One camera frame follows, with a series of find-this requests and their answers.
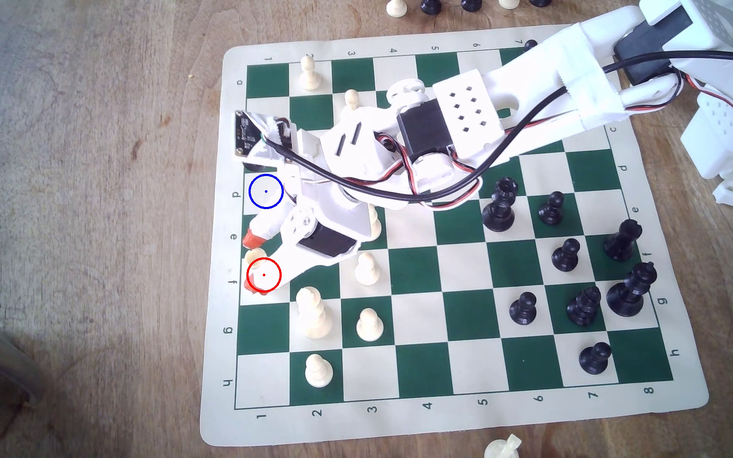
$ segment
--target black pawn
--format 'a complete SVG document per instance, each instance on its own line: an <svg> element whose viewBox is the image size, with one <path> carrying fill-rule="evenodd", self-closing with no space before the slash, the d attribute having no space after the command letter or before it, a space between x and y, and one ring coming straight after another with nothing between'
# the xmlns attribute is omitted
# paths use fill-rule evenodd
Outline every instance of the black pawn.
<svg viewBox="0 0 733 458"><path fill-rule="evenodd" d="M607 304L620 316L636 316L643 308L643 296L658 279L652 263L638 263L626 279L607 291Z"/></svg>
<svg viewBox="0 0 733 458"><path fill-rule="evenodd" d="M493 201L482 209L482 223L491 231L507 231L514 224L514 212L511 205L516 201L519 184L513 178L505 177L494 187Z"/></svg>
<svg viewBox="0 0 733 458"><path fill-rule="evenodd" d="M482 8L482 0L463 0L460 5L463 5L465 11L476 13Z"/></svg>
<svg viewBox="0 0 733 458"><path fill-rule="evenodd" d="M562 222L565 211L562 205L565 203L565 195L559 191L554 191L547 198L547 202L539 207L539 219L548 226L555 226Z"/></svg>
<svg viewBox="0 0 733 458"><path fill-rule="evenodd" d="M511 304L508 313L516 324L526 325L533 323L536 317L536 296L529 291L525 291L520 295L519 299L516 299Z"/></svg>
<svg viewBox="0 0 733 458"><path fill-rule="evenodd" d="M601 291L596 286L584 288L568 303L568 318L577 326L590 326L601 308Z"/></svg>
<svg viewBox="0 0 733 458"><path fill-rule="evenodd" d="M440 0L422 0L420 9L429 16L437 16L443 9L443 3Z"/></svg>
<svg viewBox="0 0 733 458"><path fill-rule="evenodd" d="M588 346L578 355L578 364L585 372L597 376L607 369L610 355L613 351L606 342L599 342L594 346Z"/></svg>
<svg viewBox="0 0 733 458"><path fill-rule="evenodd" d="M643 233L641 225L634 219L626 219L618 232L604 239L604 252L616 261L627 261L632 257L633 242Z"/></svg>
<svg viewBox="0 0 733 458"><path fill-rule="evenodd" d="M570 272L578 265L578 240L567 239L562 246L558 247L551 255L553 266L560 271Z"/></svg>

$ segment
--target white chess piece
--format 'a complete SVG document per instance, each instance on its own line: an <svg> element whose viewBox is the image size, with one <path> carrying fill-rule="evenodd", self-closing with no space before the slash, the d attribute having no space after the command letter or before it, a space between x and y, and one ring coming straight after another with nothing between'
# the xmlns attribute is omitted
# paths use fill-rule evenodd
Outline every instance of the white chess piece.
<svg viewBox="0 0 733 458"><path fill-rule="evenodd" d="M296 293L299 308L299 328L310 339L321 339L332 329L332 317L327 313L319 290L305 286Z"/></svg>
<svg viewBox="0 0 733 458"><path fill-rule="evenodd" d="M508 436L508 440L497 439L485 448L483 458L519 458L516 449L521 443L522 439L513 434Z"/></svg>
<svg viewBox="0 0 733 458"><path fill-rule="evenodd" d="M361 317L355 324L355 332L358 336L368 342L380 339L383 334L383 321L372 309L361 310Z"/></svg>
<svg viewBox="0 0 733 458"><path fill-rule="evenodd" d="M301 58L299 86L304 90L316 90L321 85L321 75L315 71L315 60L310 56Z"/></svg>
<svg viewBox="0 0 733 458"><path fill-rule="evenodd" d="M401 17L406 14L406 2L403 0L389 0L386 4L386 14L392 17Z"/></svg>
<svg viewBox="0 0 733 458"><path fill-rule="evenodd" d="M375 264L372 253L358 255L358 264L355 265L355 279L364 286L374 285L380 278L380 268Z"/></svg>
<svg viewBox="0 0 733 458"><path fill-rule="evenodd" d="M305 367L305 378L311 386L323 388L332 380L332 366L330 362L315 353L307 357Z"/></svg>
<svg viewBox="0 0 733 458"><path fill-rule="evenodd" d="M520 0L499 0L499 5L506 10L512 10L519 6L519 1Z"/></svg>

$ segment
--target blue circle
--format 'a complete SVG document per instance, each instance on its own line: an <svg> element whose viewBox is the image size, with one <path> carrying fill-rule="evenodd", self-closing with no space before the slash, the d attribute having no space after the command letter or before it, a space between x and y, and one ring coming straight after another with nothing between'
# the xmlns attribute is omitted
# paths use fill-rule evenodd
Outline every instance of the blue circle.
<svg viewBox="0 0 733 458"><path fill-rule="evenodd" d="M258 179L260 179L262 177L270 177L270 178L276 180L276 182L279 183L279 187L282 189L282 194L279 196L279 200L275 204L270 205L270 207L263 207L263 206L259 205L258 203L256 203L256 201L253 200L253 194L251 193L251 189L253 188L253 183L256 182ZM276 205L278 205L282 201L282 199L284 198L284 185L274 175L271 175L270 173L263 173L261 175L257 175L257 177L255 179L251 180L251 184L248 185L248 197L250 197L251 198L251 202L253 202L253 204L256 205L257 207L259 207L260 209L263 209L263 210L272 209L273 207L275 207Z"/></svg>

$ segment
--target chessboard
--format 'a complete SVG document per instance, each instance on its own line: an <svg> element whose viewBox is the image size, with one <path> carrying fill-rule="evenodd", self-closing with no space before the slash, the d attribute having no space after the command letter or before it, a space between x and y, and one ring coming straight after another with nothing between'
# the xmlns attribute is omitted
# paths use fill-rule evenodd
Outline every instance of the chessboard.
<svg viewBox="0 0 733 458"><path fill-rule="evenodd" d="M266 296L242 288L247 250L241 242L260 211L249 189L261 187L250 186L259 173L233 158L235 110L287 117L322 134L338 121L347 89L359 92L361 105L387 107L386 89L396 81L419 78L430 88L473 68L487 72L521 54L525 40L540 42L563 27L279 43L226 53L200 412L205 442L319 442L706 404L687 310L629 120L488 170L479 195L455 209L378 209L383 232L361 245L382 271L375 285L355 280L351 258L314 267ZM304 55L324 78L311 92L298 85ZM503 123L511 113L498 112ZM520 185L515 222L506 232L491 232L481 210L502 177ZM554 191L565 193L565 216L548 226L536 213ZM626 218L638 221L643 234L633 257L619 263L603 243ZM551 265L551 253L568 237L581 249L578 266L565 273ZM262 248L272 254L279 245L277 235ZM565 307L576 294L596 285L605 295L640 261L653 262L658 272L640 313L618 316L603 299L589 327L568 320ZM297 329L296 294L304 286L320 291L333 316L325 338L311 340ZM537 316L523 326L512 321L509 307L525 291L537 298ZM377 341L355 331L366 307L383 321ZM579 353L600 341L612 356L603 373L591 375L581 369ZM312 353L333 368L323 388L305 380Z"/></svg>

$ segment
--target wooden table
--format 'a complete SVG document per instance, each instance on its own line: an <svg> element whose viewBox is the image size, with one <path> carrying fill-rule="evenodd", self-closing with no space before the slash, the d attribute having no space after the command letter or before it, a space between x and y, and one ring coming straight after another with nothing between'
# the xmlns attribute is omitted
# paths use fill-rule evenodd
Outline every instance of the wooden table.
<svg viewBox="0 0 733 458"><path fill-rule="evenodd" d="M199 437L222 55L264 42L573 23L636 1L0 1L0 329L46 372L0 456L733 455L733 208L679 136L693 91L633 123L708 382L663 415L249 449Z"/></svg>

